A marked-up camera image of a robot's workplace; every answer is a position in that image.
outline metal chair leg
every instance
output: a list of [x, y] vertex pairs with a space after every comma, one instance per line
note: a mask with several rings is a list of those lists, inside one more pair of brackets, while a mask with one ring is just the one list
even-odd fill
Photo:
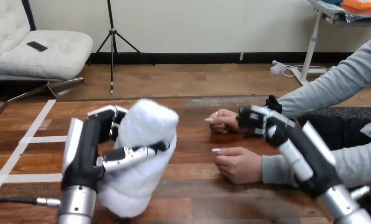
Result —
[[45, 84], [43, 86], [40, 86], [38, 88], [33, 89], [32, 91], [26, 92], [26, 93], [24, 93], [20, 96], [12, 98], [12, 99], [8, 100], [8, 102], [23, 99], [23, 98], [35, 95], [35, 94], [40, 93], [40, 92], [44, 92], [45, 89], [51, 94], [51, 96], [53, 98], [55, 98], [56, 100], [59, 100], [59, 97], [57, 97], [57, 95], [53, 91], [54, 88], [69, 85], [69, 84], [72, 84], [72, 83], [77, 83], [77, 82], [81, 83], [83, 81], [84, 81], [84, 78], [74, 78], [74, 79], [70, 79], [70, 80], [66, 80], [66, 81], [62, 81], [62, 82], [56, 82], [56, 83], [49, 83], [48, 82], [47, 84]]
[[29, 96], [33, 96], [33, 95], [35, 95], [37, 93], [40, 93], [40, 92], [44, 92], [44, 88], [45, 88], [45, 85], [40, 86], [38, 88], [35, 88], [35, 89], [31, 90], [31, 91], [28, 91], [28, 92], [22, 94], [22, 95], [19, 95], [17, 97], [14, 97], [14, 98], [8, 100], [8, 102], [19, 100], [19, 99], [23, 99], [23, 98], [26, 98], [26, 97], [29, 97]]
[[56, 88], [56, 87], [60, 87], [60, 86], [64, 86], [64, 85], [68, 85], [68, 84], [72, 84], [76, 82], [83, 82], [83, 81], [84, 81], [84, 78], [74, 78], [74, 79], [70, 79], [70, 80], [66, 80], [62, 82], [50, 83], [50, 86], [51, 88]]
[[51, 86], [50, 86], [50, 83], [47, 83], [45, 85], [45, 87], [47, 88], [48, 92], [51, 94], [51, 96], [53, 98], [55, 98], [56, 100], [59, 100], [59, 97], [57, 97], [57, 95], [55, 94], [55, 92], [52, 90]]

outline desk leg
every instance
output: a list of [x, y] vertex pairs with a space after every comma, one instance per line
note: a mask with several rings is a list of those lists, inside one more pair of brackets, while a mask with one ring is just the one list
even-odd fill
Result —
[[311, 64], [312, 55], [314, 54], [316, 41], [318, 40], [319, 28], [320, 28], [320, 25], [321, 25], [322, 16], [323, 16], [322, 13], [320, 11], [318, 11], [314, 32], [312, 33], [311, 41], [309, 42], [307, 56], [305, 57], [302, 72], [300, 73], [300, 71], [297, 68], [292, 68], [291, 69], [294, 76], [296, 76], [296, 78], [299, 80], [299, 82], [302, 85], [308, 84], [307, 74], [308, 74], [308, 70], [309, 70], [309, 65]]

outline orange box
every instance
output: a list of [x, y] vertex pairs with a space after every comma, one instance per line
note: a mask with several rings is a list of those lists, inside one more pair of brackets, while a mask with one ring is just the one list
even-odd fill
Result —
[[343, 0], [342, 5], [357, 9], [370, 9], [371, 0]]

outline tripod leg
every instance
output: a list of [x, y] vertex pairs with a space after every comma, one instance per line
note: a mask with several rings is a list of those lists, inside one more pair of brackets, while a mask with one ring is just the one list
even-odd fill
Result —
[[118, 52], [117, 52], [117, 41], [115, 41], [115, 34], [113, 34], [113, 38], [114, 38], [114, 67], [115, 67], [115, 63], [117, 62], [117, 56], [119, 55]]
[[115, 33], [117, 34], [121, 39], [123, 39], [129, 46], [131, 46], [135, 51], [137, 51], [139, 54], [141, 53], [137, 48], [135, 48], [131, 43], [129, 43], [125, 38], [123, 38], [118, 31]]
[[110, 94], [113, 94], [114, 91], [114, 33], [111, 34], [111, 85], [110, 85]]
[[114, 52], [115, 52], [115, 56], [118, 56], [117, 41], [115, 41], [115, 35], [113, 37], [114, 37]]
[[103, 45], [106, 43], [107, 39], [110, 37], [111, 33], [109, 33], [107, 35], [107, 37], [104, 39], [103, 43], [100, 45], [99, 49], [96, 51], [96, 53], [99, 53], [99, 51], [101, 50], [101, 48], [103, 47]]
[[[137, 51], [140, 55], [142, 55], [142, 52], [140, 52], [137, 48], [135, 48], [131, 43], [129, 43], [125, 38], [123, 38], [119, 33], [118, 31], [115, 32], [115, 34], [117, 34], [121, 39], [123, 39], [129, 46], [131, 46], [135, 51]], [[154, 65], [155, 66], [155, 62], [154, 60], [151, 58], [151, 57], [146, 57], [147, 60], [150, 62], [150, 64]]]

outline white towel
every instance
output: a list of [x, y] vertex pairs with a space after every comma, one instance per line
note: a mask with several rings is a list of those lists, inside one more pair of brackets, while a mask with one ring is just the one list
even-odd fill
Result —
[[146, 99], [139, 100], [122, 119], [115, 148], [160, 141], [170, 147], [152, 159], [106, 174], [98, 199], [119, 217], [135, 217], [146, 209], [176, 147], [177, 123], [176, 112]]

